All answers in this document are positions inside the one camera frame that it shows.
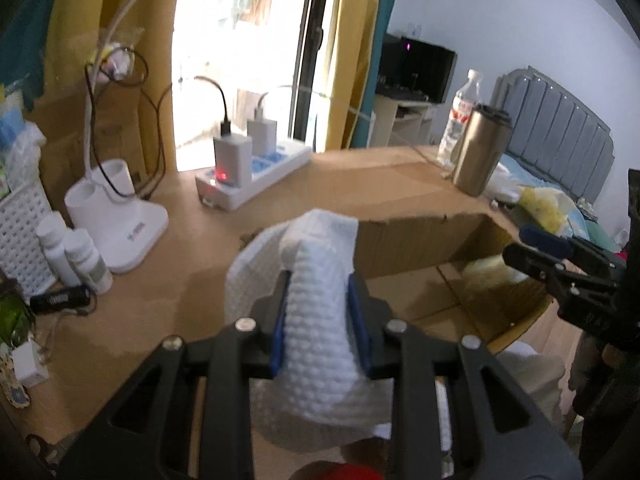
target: gray headboard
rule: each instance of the gray headboard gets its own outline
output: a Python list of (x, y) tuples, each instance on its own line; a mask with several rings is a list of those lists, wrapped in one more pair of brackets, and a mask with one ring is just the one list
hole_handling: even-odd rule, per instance
[(514, 124), (508, 155), (574, 200), (596, 200), (614, 159), (610, 128), (596, 114), (532, 67), (501, 77), (492, 102)]

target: power strip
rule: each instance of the power strip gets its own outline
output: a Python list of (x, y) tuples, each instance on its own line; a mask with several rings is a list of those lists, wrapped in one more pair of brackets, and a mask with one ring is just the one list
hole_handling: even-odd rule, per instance
[(227, 211), (238, 209), (258, 193), (308, 163), (312, 151), (311, 147), (299, 140), (279, 141), (275, 153), (266, 157), (254, 156), (251, 184), (244, 187), (228, 186), (217, 181), (216, 168), (203, 170), (196, 175), (200, 201), (206, 206)]

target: white plastic basket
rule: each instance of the white plastic basket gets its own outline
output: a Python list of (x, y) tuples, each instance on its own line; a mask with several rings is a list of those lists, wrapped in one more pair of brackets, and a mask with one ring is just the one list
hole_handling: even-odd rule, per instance
[(51, 212), (40, 180), (24, 184), (0, 200), (0, 268), (15, 278), (26, 299), (56, 282), (36, 236), (40, 220)]

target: black tumbler lid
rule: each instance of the black tumbler lid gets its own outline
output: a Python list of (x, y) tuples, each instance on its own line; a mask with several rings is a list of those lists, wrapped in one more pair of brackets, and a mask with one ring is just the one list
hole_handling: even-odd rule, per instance
[(479, 104), (476, 105), (474, 111), (482, 114), (487, 119), (495, 121), (496, 123), (502, 123), (504, 126), (511, 127), (510, 115), (504, 110), (500, 110), (500, 108), (494, 108), (489, 105)]

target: metal screw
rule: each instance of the metal screw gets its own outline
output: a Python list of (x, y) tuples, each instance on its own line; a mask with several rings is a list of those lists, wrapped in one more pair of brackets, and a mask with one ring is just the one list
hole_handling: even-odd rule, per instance
[(236, 321), (236, 330), (238, 332), (253, 332), (258, 324), (251, 317), (241, 317)]
[(467, 334), (462, 338), (461, 343), (467, 350), (478, 350), (482, 341), (480, 341), (478, 336)]
[(386, 329), (394, 334), (403, 334), (406, 332), (406, 323), (402, 319), (392, 319), (386, 324)]
[(184, 341), (179, 335), (171, 335), (164, 341), (162, 341), (162, 348), (164, 348), (168, 352), (175, 352), (182, 348), (183, 344)]

